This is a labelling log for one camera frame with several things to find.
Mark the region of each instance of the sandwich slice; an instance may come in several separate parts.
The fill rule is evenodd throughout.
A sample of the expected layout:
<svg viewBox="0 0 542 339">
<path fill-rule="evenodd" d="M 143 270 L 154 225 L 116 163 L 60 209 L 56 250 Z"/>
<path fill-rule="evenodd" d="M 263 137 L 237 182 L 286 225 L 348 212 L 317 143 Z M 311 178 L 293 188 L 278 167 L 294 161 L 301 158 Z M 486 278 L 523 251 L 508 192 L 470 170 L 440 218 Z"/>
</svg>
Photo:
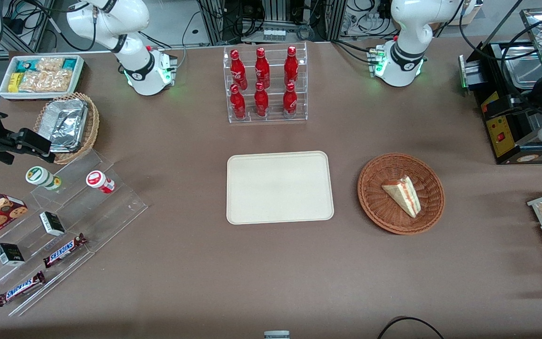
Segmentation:
<svg viewBox="0 0 542 339">
<path fill-rule="evenodd" d="M 417 214 L 422 210 L 409 176 L 398 180 L 388 180 L 382 185 L 382 188 L 410 217 L 417 217 Z"/>
</svg>

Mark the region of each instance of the white bottle with green lid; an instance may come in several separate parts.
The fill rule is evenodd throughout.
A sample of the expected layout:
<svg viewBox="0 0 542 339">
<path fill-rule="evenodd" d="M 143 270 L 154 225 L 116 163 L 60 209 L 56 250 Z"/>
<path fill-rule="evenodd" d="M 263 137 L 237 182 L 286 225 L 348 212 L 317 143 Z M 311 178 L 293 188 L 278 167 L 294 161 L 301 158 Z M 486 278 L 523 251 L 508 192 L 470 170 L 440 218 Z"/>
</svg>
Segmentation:
<svg viewBox="0 0 542 339">
<path fill-rule="evenodd" d="M 35 166 L 26 172 L 26 181 L 44 187 L 50 191 L 60 187 L 62 180 L 58 176 L 54 176 L 47 169 L 41 166 Z"/>
</svg>

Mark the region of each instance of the snickers bar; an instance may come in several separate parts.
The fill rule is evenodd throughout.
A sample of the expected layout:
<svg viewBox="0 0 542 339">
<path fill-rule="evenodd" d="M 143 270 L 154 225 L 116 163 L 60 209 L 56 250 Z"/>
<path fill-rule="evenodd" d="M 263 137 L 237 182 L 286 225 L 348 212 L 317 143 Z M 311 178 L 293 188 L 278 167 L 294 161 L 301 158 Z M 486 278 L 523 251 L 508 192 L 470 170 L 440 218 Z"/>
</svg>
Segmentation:
<svg viewBox="0 0 542 339">
<path fill-rule="evenodd" d="M 83 245 L 85 242 L 87 242 L 87 239 L 85 239 L 82 233 L 75 236 L 73 240 L 66 245 L 63 245 L 62 248 L 58 249 L 58 251 L 55 251 L 52 253 L 52 255 L 43 259 L 43 262 L 45 262 L 45 268 L 52 267 L 58 260 L 61 260 L 65 256 L 69 255 L 72 251 L 79 248 L 79 246 Z"/>
<path fill-rule="evenodd" d="M 45 284 L 45 276 L 42 271 L 37 272 L 37 274 L 28 279 L 24 283 L 14 287 L 12 290 L 9 290 L 7 293 L 0 294 L 0 307 L 10 302 L 13 298 L 21 295 L 22 293 L 30 290 L 31 288 L 39 285 Z"/>
</svg>

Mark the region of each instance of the white tray of snacks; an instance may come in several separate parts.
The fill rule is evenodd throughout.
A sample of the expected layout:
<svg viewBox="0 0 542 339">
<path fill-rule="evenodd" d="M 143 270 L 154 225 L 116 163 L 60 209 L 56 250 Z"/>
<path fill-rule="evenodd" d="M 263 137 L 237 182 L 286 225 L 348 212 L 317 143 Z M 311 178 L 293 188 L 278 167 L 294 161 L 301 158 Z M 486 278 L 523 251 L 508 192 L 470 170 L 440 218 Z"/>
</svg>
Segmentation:
<svg viewBox="0 0 542 339">
<path fill-rule="evenodd" d="M 52 99 L 75 91 L 84 61 L 77 54 L 14 56 L 1 82 L 8 100 Z"/>
</svg>

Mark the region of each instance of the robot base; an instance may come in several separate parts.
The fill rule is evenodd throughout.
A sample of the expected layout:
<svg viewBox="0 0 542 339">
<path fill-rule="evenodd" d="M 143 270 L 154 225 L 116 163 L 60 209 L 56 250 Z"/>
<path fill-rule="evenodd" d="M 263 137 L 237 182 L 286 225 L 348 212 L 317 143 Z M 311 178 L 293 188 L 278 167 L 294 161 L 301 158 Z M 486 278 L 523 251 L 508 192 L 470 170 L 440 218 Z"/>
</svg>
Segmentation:
<svg viewBox="0 0 542 339">
<path fill-rule="evenodd" d="M 390 48 L 393 44 L 394 41 L 388 41 L 384 45 L 376 46 L 373 52 L 367 53 L 369 62 L 378 63 L 377 65 L 369 65 L 369 72 L 372 77 L 378 77 L 390 86 L 404 87 L 412 83 L 413 79 L 421 73 L 423 60 L 410 71 L 403 71 L 390 56 Z"/>
<path fill-rule="evenodd" d="M 150 53 L 154 57 L 154 67 L 148 73 L 145 79 L 141 81 L 133 80 L 125 72 L 127 82 L 141 95 L 154 95 L 167 86 L 175 85 L 175 76 L 177 73 L 177 59 L 170 58 L 168 54 L 152 50 Z"/>
</svg>

